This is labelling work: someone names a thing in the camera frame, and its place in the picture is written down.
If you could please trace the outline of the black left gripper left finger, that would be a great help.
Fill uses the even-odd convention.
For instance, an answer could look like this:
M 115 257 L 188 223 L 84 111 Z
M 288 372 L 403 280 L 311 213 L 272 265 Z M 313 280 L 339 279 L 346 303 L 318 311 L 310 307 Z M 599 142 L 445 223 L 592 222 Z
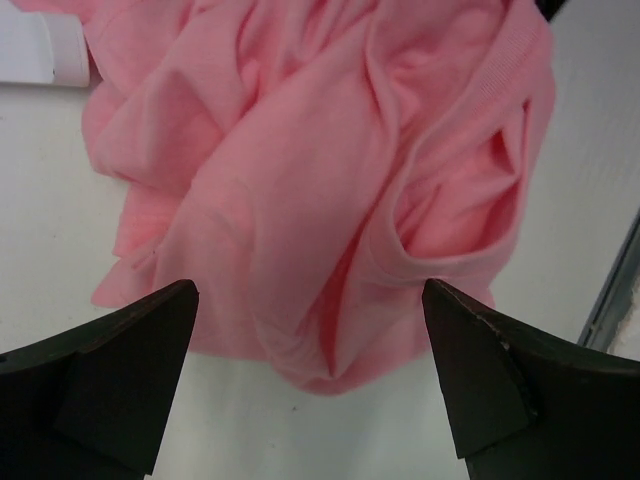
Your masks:
M 199 303 L 180 280 L 1 356 L 4 479 L 152 474 Z

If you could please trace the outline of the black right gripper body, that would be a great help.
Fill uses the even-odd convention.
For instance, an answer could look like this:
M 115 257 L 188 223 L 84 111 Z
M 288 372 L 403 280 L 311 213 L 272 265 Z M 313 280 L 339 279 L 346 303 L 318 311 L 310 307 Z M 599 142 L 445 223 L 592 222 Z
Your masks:
M 535 5 L 547 22 L 551 22 L 562 10 L 567 0 L 535 0 Z

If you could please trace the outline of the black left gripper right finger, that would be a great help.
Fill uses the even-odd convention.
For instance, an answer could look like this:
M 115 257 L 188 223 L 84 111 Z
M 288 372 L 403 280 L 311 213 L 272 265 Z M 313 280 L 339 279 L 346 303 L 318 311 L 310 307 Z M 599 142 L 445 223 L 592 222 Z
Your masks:
M 562 340 L 440 280 L 426 282 L 422 302 L 470 478 L 638 478 L 638 362 Z

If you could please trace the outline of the pink t shirt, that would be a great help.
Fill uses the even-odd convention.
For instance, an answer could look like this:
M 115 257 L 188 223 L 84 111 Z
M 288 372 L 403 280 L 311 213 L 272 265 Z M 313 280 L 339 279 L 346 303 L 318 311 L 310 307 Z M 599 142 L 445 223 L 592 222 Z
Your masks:
M 421 291 L 483 301 L 553 110 L 532 1 L 98 1 L 93 168 L 125 181 L 118 308 L 195 282 L 195 351 L 336 395 L 427 347 Z

